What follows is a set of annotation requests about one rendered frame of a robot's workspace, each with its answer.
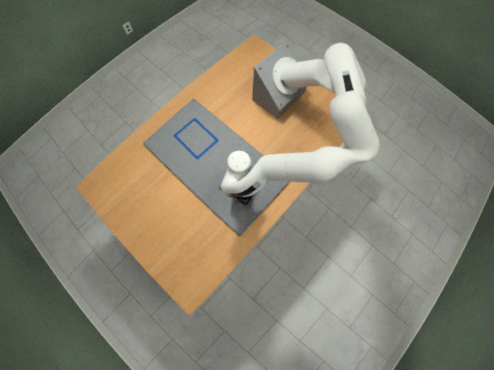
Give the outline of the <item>blue square tape outline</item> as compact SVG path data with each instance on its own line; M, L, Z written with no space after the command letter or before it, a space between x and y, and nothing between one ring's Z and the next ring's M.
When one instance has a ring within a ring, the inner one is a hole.
M193 121L196 121L206 132L208 132L216 141L210 145L206 150L204 150L199 156L196 156L188 147L187 145L177 136L182 130L184 130L187 126L189 126ZM180 142L180 144L197 160L199 157L201 157L206 151L208 151L213 145L215 145L219 140L211 133L209 132L197 119L193 118L186 126L184 126L181 130L179 130L176 134L174 134L174 137Z

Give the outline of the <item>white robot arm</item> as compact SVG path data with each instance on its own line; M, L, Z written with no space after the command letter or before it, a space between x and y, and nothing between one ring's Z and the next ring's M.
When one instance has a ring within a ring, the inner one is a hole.
M379 139L365 107L366 80L350 46L332 45L324 60L296 62L282 58L275 64L272 78L283 94L293 94L299 87L315 86L335 93L338 97L331 101L329 111L345 146L323 147L308 153L268 154L251 171L248 154L235 151L227 159L227 172L222 180L221 190L225 194L248 197L270 181L327 182L346 167L369 162L376 156Z

